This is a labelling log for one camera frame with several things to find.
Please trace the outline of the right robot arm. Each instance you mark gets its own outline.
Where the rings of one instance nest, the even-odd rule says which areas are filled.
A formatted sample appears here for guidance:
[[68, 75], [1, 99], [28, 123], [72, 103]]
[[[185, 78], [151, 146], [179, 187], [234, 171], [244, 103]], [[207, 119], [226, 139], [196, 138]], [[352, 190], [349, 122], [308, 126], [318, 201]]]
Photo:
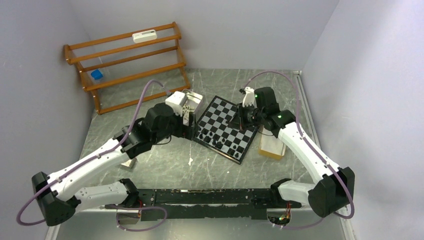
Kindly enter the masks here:
[[296, 116], [290, 110], [280, 109], [272, 88], [245, 87], [240, 92], [244, 98], [237, 104], [228, 126], [238, 130], [263, 128], [274, 142], [281, 142], [294, 153], [313, 181], [307, 184], [286, 178], [276, 182], [272, 186], [270, 202], [275, 207], [292, 202], [309, 206], [321, 218], [350, 206], [350, 214], [344, 219], [352, 218], [355, 212], [353, 170], [341, 168], [332, 161], [305, 133]]

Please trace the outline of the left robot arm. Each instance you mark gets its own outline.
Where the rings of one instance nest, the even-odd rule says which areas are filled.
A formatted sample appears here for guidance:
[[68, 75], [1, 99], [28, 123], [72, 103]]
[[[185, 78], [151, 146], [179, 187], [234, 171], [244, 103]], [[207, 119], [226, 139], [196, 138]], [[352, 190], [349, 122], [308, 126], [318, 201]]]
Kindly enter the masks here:
[[86, 187], [95, 175], [148, 152], [164, 139], [192, 140], [196, 129], [197, 106], [186, 103], [170, 106], [164, 102], [151, 107], [144, 117], [123, 127], [96, 151], [51, 174], [39, 172], [32, 178], [36, 201], [45, 223], [62, 224], [74, 214], [105, 205], [124, 208], [140, 204], [139, 191], [128, 178], [108, 185]]

